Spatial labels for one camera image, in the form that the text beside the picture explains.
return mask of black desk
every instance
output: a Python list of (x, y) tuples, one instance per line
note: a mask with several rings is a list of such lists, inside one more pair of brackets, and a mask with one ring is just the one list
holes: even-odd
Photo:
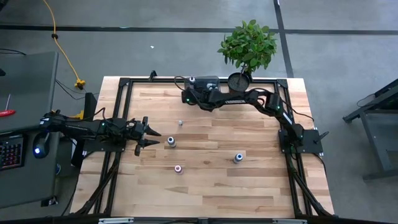
[(398, 168), (390, 160), (390, 152), (398, 152), (398, 79), (375, 92), (374, 99), (345, 116), (351, 123), (361, 118), (374, 154), (379, 172), (363, 176), (364, 180), (398, 176)]
[(43, 159), (33, 156), (33, 138), (38, 131), (29, 131), (25, 165), (0, 172), (0, 208), (50, 199), (54, 195), (55, 166), (59, 133), (52, 133), (50, 152)]
[(29, 140), (24, 167), (0, 171), (0, 208), (48, 199), (54, 195), (55, 166), (59, 133), (52, 133), (50, 153), (36, 159), (32, 141), (37, 134), (40, 118), (52, 109), (58, 53), (49, 52), (17, 57), (0, 57), (0, 110), (6, 106), (16, 114), (0, 118), (0, 133), (7, 135), (25, 131)]
[(34, 129), (40, 118), (52, 109), (58, 53), (49, 52), (16, 57), (0, 57), (0, 110), (6, 107), (17, 112), (0, 119), (0, 133)]

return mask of computer mouse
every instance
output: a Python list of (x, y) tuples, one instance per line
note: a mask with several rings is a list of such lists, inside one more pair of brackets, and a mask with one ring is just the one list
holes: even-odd
[(43, 159), (50, 152), (50, 133), (42, 132), (33, 140), (33, 155), (36, 159)]

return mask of keyboard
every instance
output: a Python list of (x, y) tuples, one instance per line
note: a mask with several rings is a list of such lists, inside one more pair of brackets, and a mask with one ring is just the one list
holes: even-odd
[(0, 138), (0, 170), (24, 166), (25, 140), (23, 134)]

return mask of black floor stripe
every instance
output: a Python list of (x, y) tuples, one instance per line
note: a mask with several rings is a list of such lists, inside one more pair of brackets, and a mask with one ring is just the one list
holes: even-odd
[[(42, 30), (52, 31), (52, 26), (9, 25), (0, 24), (2, 30)], [(173, 27), (91, 27), (91, 26), (57, 26), (58, 31), (83, 32), (208, 32), (230, 33), (234, 28), (173, 28)], [(316, 29), (270, 29), (271, 32), (308, 35), (398, 35), (398, 30), (316, 30)]]
[[(41, 30), (52, 31), (52, 26), (0, 25), (6, 30)], [(172, 27), (90, 27), (90, 26), (57, 26), (57, 31), (81, 32), (204, 32), (204, 33), (232, 33), (234, 28), (172, 28)]]
[(276, 13), (276, 21), (278, 23), (278, 28), (280, 30), (280, 32), (279, 32), (280, 45), (282, 47), (282, 54), (284, 56), (286, 75), (287, 75), (287, 78), (294, 78), (292, 62), (290, 61), (289, 49), (287, 47), (286, 34), (284, 32), (284, 30), (285, 30), (284, 22), (282, 19), (282, 13), (280, 13), (280, 7), (279, 7), (278, 0), (274, 0), (274, 7), (275, 7), (275, 13)]
[(286, 34), (310, 35), (398, 35), (398, 30), (313, 30), (313, 29), (285, 29)]

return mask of green plant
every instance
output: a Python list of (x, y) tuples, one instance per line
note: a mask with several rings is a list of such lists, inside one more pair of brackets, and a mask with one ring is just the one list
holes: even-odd
[(221, 41), (221, 46), (217, 52), (223, 53), (225, 64), (235, 63), (239, 68), (243, 63), (243, 70), (252, 74), (260, 66), (264, 69), (271, 62), (271, 55), (276, 53), (275, 35), (269, 32), (269, 27), (260, 28), (253, 19), (247, 24), (242, 21), (242, 27), (237, 26), (231, 36), (225, 37)]

